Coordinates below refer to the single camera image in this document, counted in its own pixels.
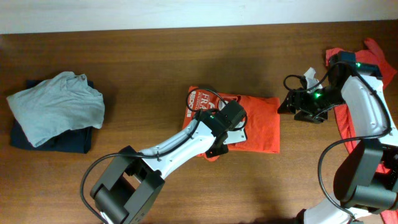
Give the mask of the orange soccer print t-shirt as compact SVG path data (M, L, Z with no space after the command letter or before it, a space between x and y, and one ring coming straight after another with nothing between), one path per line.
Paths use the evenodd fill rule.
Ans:
M188 89L188 105L185 109L183 127L186 128L196 110L222 109L221 99L229 102L237 101L246 110L248 122L244 127L246 140L228 144L230 151L261 152L278 154L280 152L280 116L277 108L278 98L261 98L247 95L218 93L214 95L197 86Z

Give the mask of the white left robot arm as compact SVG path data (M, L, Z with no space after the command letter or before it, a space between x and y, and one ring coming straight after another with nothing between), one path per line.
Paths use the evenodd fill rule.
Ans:
M240 119L225 110L199 111L189 125L166 141L141 151L126 146L100 157L111 162L90 190L87 208L102 223L139 223L162 190L165 179L191 158L228 151L225 140Z

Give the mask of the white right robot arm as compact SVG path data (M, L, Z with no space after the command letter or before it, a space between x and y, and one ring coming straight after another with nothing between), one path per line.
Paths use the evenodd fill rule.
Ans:
M318 160L318 182L325 199L299 212L296 223L359 223L359 218L397 209L397 128L383 95L380 69L376 65L337 62L324 76L330 84L304 75L302 86L290 89L277 110L293 114L298 121L320 124L327 113L347 105L355 135L330 144ZM333 193L322 179L326 154L339 144L356 146L336 171Z

